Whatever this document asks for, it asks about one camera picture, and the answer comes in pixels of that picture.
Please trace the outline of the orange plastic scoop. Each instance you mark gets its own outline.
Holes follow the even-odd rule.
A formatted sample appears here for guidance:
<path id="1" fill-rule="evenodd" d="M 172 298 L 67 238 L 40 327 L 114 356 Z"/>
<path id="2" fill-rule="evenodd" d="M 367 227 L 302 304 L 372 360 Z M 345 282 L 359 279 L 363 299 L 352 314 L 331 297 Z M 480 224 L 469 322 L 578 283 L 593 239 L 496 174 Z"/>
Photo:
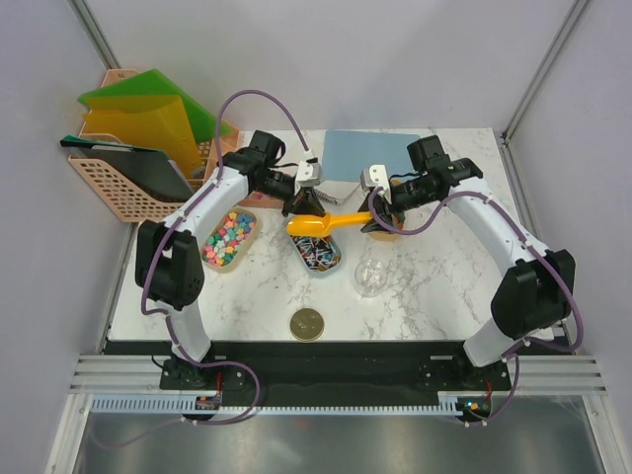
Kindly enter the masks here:
<path id="1" fill-rule="evenodd" d="M 326 212 L 324 216 L 296 215 L 288 221 L 286 231 L 290 236 L 324 238 L 338 227 L 363 225 L 370 220 L 369 211 L 348 214 Z"/>

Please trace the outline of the clear plastic jar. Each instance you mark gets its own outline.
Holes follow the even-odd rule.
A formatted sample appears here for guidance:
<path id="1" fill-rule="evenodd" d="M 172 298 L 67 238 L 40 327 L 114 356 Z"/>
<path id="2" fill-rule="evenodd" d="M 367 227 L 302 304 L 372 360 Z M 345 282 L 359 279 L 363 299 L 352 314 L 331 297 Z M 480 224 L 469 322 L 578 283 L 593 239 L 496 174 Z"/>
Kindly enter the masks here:
<path id="1" fill-rule="evenodd" d="M 374 297 L 380 294 L 388 281 L 387 267 L 375 259 L 366 259 L 358 263 L 353 276 L 354 289 L 361 297 Z"/>

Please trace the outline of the blue tray of lollipops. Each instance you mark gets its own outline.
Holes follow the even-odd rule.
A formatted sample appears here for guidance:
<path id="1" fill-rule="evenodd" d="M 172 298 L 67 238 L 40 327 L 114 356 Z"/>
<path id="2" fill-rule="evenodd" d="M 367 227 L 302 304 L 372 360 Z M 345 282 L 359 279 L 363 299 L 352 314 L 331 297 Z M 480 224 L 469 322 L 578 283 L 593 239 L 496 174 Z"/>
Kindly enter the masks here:
<path id="1" fill-rule="evenodd" d="M 290 240 L 307 273 L 312 277 L 329 276 L 342 263 L 342 251 L 332 236 L 291 236 Z"/>

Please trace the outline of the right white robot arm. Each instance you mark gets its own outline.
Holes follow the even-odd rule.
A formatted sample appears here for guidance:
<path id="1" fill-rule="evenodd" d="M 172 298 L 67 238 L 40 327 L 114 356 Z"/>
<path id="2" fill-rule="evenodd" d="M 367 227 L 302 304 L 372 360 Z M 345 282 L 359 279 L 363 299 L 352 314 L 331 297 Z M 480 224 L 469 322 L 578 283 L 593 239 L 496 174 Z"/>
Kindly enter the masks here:
<path id="1" fill-rule="evenodd" d="M 360 174 L 371 214 L 365 231 L 405 235 L 395 221 L 406 211 L 434 203 L 419 228 L 430 228 L 443 208 L 458 216 L 496 263 L 501 283 L 490 303 L 491 318 L 458 350 L 452 376 L 461 387 L 477 387 L 488 365 L 536 344 L 561 352 L 583 341 L 584 326 L 573 297 L 576 262 L 561 250 L 551 251 L 515 221 L 497 200 L 481 169 L 469 158 L 453 160 L 433 135 L 408 145 L 412 179 L 395 185 L 385 166 L 373 164 Z"/>

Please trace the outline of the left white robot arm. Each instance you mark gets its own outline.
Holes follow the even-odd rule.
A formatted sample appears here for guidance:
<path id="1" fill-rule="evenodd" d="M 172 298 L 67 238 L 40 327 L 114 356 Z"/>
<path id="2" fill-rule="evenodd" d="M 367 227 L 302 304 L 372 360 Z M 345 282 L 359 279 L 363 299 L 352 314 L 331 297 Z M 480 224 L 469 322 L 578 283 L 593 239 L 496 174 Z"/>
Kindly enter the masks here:
<path id="1" fill-rule="evenodd" d="M 164 318 L 172 352 L 185 360 L 183 377 L 195 388 L 208 387 L 217 373 L 215 362 L 205 357 L 211 340 L 198 306 L 205 239 L 252 192 L 280 200 L 283 215 L 324 213 L 314 193 L 323 181 L 315 154 L 305 147 L 305 158 L 290 176 L 277 167 L 284 151 L 282 140 L 255 131 L 248 146 L 223 155 L 206 183 L 175 212 L 138 228 L 134 278 L 142 289 L 141 313 Z"/>

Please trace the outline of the yellow tray jelly candies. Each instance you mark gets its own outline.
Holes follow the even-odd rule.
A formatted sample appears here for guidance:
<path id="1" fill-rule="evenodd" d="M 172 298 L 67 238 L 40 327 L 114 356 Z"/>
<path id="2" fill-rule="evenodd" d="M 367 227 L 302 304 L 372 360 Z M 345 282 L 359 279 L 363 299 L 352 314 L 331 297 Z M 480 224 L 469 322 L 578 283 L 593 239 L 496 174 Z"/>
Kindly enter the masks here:
<path id="1" fill-rule="evenodd" d="M 384 214 L 381 215 L 381 218 L 386 221 L 392 221 L 393 225 L 398 228 L 399 230 L 402 230 L 404 227 L 404 222 L 406 220 L 405 214 L 403 212 L 394 212 L 394 213 L 390 213 L 388 215 Z M 394 242 L 397 239 L 400 238 L 399 234 L 396 233 L 386 233 L 386 232 L 372 232 L 372 233 L 367 233 L 368 236 L 370 238 L 372 238 L 375 241 L 381 241 L 381 242 Z"/>

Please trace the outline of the beige tray colourful candies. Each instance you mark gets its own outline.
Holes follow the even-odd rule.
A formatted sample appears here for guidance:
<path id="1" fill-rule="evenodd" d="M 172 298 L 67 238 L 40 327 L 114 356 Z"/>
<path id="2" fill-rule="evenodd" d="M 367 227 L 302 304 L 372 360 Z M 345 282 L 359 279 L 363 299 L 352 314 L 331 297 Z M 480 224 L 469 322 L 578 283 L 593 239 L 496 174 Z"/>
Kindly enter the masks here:
<path id="1" fill-rule="evenodd" d="M 245 208 L 233 207 L 202 243 L 202 262 L 218 273 L 230 272 L 246 256 L 258 232 L 257 216 Z"/>

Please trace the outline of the blue clipboard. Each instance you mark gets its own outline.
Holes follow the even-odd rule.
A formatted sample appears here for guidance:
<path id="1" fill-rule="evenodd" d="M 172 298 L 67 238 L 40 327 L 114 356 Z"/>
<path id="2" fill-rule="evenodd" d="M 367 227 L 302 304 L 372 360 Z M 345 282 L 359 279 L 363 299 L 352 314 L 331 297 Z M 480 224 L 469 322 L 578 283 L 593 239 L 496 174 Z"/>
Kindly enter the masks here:
<path id="1" fill-rule="evenodd" d="M 417 134 L 350 130 L 325 133 L 322 167 L 326 181 L 357 183 L 362 170 L 384 165 L 390 174 L 413 170 L 407 147 Z"/>

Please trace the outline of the black folder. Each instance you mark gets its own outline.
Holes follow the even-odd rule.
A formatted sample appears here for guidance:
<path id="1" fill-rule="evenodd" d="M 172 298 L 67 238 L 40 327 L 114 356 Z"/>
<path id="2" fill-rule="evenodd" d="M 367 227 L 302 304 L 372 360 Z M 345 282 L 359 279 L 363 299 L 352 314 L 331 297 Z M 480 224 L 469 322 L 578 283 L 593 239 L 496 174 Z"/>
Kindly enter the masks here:
<path id="1" fill-rule="evenodd" d="M 194 193 L 178 165 L 160 150 L 66 135 L 59 141 L 78 158 L 101 160 L 161 201 L 184 202 Z"/>

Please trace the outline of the yellow plastic folder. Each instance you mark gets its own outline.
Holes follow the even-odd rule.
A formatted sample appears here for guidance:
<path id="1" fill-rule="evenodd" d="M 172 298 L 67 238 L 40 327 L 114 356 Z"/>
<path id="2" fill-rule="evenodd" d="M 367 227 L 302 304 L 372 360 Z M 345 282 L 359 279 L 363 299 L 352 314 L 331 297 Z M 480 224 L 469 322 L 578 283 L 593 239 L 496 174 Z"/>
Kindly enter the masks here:
<path id="1" fill-rule="evenodd" d="M 86 131 L 108 133 L 124 144 L 163 151 L 188 179 L 202 166 L 198 143 L 180 102 L 132 113 L 97 104 L 89 109 L 84 115 Z"/>

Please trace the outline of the gold jar lid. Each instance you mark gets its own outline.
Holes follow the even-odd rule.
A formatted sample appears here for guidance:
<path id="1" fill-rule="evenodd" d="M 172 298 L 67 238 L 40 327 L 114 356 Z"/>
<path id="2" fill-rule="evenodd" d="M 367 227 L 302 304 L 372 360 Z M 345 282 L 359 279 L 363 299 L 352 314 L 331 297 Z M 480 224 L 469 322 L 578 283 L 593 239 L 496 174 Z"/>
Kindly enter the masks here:
<path id="1" fill-rule="evenodd" d="M 324 332 L 325 322 L 321 314 L 312 308 L 301 308 L 290 318 L 291 335 L 300 342 L 316 341 Z"/>

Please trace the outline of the green plastic folder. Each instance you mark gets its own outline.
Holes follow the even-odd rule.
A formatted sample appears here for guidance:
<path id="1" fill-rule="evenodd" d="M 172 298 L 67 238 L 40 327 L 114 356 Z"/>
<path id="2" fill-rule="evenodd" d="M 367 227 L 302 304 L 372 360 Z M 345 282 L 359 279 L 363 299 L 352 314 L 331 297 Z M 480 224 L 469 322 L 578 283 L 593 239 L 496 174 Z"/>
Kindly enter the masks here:
<path id="1" fill-rule="evenodd" d="M 215 137 L 216 117 L 160 70 L 144 72 L 134 69 L 110 69 L 102 86 L 78 97 L 88 108 L 93 104 L 132 113 L 153 110 L 180 102 L 184 108 L 195 142 Z"/>

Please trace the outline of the pink file organizer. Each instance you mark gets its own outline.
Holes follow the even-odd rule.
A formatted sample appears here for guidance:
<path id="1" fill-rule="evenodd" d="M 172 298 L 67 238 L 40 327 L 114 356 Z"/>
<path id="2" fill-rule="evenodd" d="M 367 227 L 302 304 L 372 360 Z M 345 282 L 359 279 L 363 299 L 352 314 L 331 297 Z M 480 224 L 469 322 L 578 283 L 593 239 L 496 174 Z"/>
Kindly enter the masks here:
<path id="1" fill-rule="evenodd" d="M 135 69 L 110 69 L 103 79 L 102 88 L 137 74 L 140 73 Z M 84 123 L 79 138 L 105 142 L 106 145 L 111 145 L 110 148 L 119 145 L 119 140 L 114 135 L 91 133 L 86 131 L 86 126 Z M 226 121 L 222 123 L 222 126 L 227 126 L 228 129 L 228 132 L 223 134 L 220 140 L 222 150 L 232 151 L 236 149 L 240 131 Z M 196 172 L 199 178 L 187 180 L 188 190 L 192 193 L 198 191 L 210 177 L 217 160 L 212 141 L 200 142 L 197 148 L 202 166 L 201 171 Z M 171 198 L 158 198 L 159 195 L 152 194 L 138 186 L 102 158 L 84 158 L 71 154 L 68 157 L 68 162 L 122 222 L 137 223 L 146 219 L 160 221 L 176 211 L 183 203 Z"/>

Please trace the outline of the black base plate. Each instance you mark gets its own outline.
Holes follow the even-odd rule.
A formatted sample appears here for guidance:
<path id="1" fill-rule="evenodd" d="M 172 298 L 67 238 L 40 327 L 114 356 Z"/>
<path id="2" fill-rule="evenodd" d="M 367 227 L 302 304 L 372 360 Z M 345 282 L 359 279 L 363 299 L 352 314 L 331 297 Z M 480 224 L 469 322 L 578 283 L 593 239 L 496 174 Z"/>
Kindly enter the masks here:
<path id="1" fill-rule="evenodd" d="M 163 390 L 217 389 L 230 402 L 279 405 L 426 404 L 441 392 L 510 389 L 510 366 L 464 369 L 455 341 L 215 342 L 196 367 L 166 342 L 108 342 L 108 356 L 153 356 Z"/>

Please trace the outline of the aluminium frame rail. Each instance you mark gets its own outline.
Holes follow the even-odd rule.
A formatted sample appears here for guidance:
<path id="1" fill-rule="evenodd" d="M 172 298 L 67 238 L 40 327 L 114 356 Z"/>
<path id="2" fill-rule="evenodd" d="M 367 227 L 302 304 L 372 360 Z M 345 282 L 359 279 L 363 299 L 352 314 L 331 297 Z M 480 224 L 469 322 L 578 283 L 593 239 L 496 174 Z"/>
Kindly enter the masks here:
<path id="1" fill-rule="evenodd" d="M 522 355 L 519 395 L 604 395 L 589 355 Z M 145 355 L 82 355 L 70 384 L 76 393 L 157 393 L 160 369 Z"/>

